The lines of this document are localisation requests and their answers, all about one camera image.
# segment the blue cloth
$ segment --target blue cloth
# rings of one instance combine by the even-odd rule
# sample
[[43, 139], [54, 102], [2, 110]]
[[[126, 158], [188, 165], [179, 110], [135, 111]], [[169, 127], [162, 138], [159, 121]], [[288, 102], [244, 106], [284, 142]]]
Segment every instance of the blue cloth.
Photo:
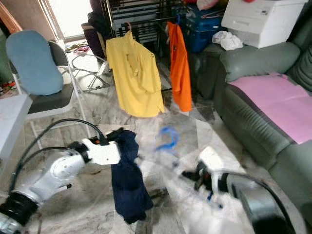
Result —
[[112, 165], [115, 209], [129, 224], [145, 219], [145, 211], [153, 207], [142, 172], [134, 163], [138, 152], [135, 137], [135, 133], [125, 130], [114, 140], [118, 143], [121, 160]]
[[6, 41], [6, 52], [28, 93], [50, 95], [62, 90], [63, 76], [42, 35], [31, 30], [14, 33]]

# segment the marble floor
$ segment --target marble floor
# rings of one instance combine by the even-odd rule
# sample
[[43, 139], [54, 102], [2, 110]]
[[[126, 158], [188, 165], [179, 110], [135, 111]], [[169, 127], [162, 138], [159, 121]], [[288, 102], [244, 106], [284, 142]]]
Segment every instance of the marble floor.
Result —
[[[25, 233], [252, 234], [253, 230], [238, 200], [220, 195], [216, 199], [222, 203], [223, 209], [215, 208], [207, 203], [206, 191], [194, 192], [193, 183], [181, 178], [183, 170], [195, 168], [199, 153], [207, 146], [212, 146], [220, 155], [224, 169], [247, 171], [270, 184], [286, 205], [297, 233], [308, 233], [298, 210], [270, 175], [253, 162], [224, 125], [212, 103], [197, 97], [192, 111], [182, 113], [172, 102], [171, 92], [167, 91], [163, 92], [165, 113], [154, 118], [137, 118], [119, 109], [112, 76], [103, 78], [111, 87], [85, 93], [87, 118], [103, 132], [124, 127], [137, 134], [136, 141], [140, 146], [137, 163], [146, 188], [153, 197], [154, 207], [147, 211], [145, 221], [127, 225], [115, 211], [110, 166], [90, 164], [78, 175], [71, 189], [56, 194], [39, 209]], [[55, 120], [68, 117], [81, 118], [77, 104], [65, 114], [41, 118], [35, 124], [43, 129]], [[173, 154], [153, 152], [162, 141], [158, 132], [164, 126], [174, 127], [180, 136]], [[87, 137], [85, 127], [77, 124], [49, 131], [43, 137], [42, 144], [43, 147], [66, 146], [84, 137]], [[25, 123], [1, 178], [1, 201], [6, 196], [16, 162], [33, 139], [30, 124]], [[50, 156], [51, 152], [34, 158], [21, 177], [43, 166]]]

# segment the chair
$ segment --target chair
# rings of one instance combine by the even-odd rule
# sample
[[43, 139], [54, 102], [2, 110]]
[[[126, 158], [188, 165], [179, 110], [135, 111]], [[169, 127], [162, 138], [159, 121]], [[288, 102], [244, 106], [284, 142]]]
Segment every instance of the chair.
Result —
[[[35, 137], [40, 130], [35, 129], [33, 120], [71, 110], [74, 96], [78, 100], [83, 120], [87, 120], [76, 79], [62, 48], [52, 41], [46, 41], [39, 33], [27, 30], [9, 36], [6, 49], [18, 92], [27, 93], [33, 100], [26, 119], [30, 120]], [[71, 83], [63, 84], [63, 76], [58, 67], [68, 71]], [[73, 124], [63, 124], [55, 128], [69, 125]], [[88, 127], [86, 130], [88, 137], [91, 137]]]

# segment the metal rack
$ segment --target metal rack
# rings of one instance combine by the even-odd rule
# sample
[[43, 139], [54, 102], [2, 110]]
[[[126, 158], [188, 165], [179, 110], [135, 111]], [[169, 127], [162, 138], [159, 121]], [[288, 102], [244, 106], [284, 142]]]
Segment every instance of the metal rack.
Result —
[[174, 20], [173, 9], [183, 6], [183, 0], [103, 0], [104, 17], [110, 22], [111, 37], [122, 37], [129, 30], [140, 43], [157, 41], [161, 24]]

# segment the chair leg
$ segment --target chair leg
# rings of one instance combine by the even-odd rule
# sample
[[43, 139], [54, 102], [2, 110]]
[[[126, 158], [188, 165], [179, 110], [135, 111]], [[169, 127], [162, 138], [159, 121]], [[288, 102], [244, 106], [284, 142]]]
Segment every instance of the chair leg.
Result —
[[[34, 124], [33, 121], [30, 121], [30, 126], [31, 126], [31, 128], [32, 128], [32, 130], [33, 130], [33, 132], [34, 132], [35, 138], [37, 138], [37, 137], [38, 137], [38, 134], [37, 134], [37, 131], [36, 131], [36, 129], [35, 129], [35, 124]], [[40, 139], [37, 141], [37, 144], [38, 144], [39, 149], [42, 150], [42, 144], [41, 144]]]
[[[85, 115], [83, 107], [82, 107], [81, 100], [79, 98], [79, 93], [78, 93], [78, 89], [77, 89], [76, 79], [74, 78], [72, 69], [71, 69], [71, 67], [69, 65], [68, 65], [68, 70], [69, 70], [69, 75], [70, 75], [70, 77], [72, 79], [75, 95], [76, 95], [76, 97], [78, 99], [78, 105], [79, 105], [79, 108], [80, 108], [80, 111], [81, 111], [82, 119], [84, 121], [87, 121], [86, 115]], [[88, 125], [86, 125], [86, 130], [87, 130], [88, 137], [91, 138], [91, 133], [90, 133], [90, 129], [89, 129]]]

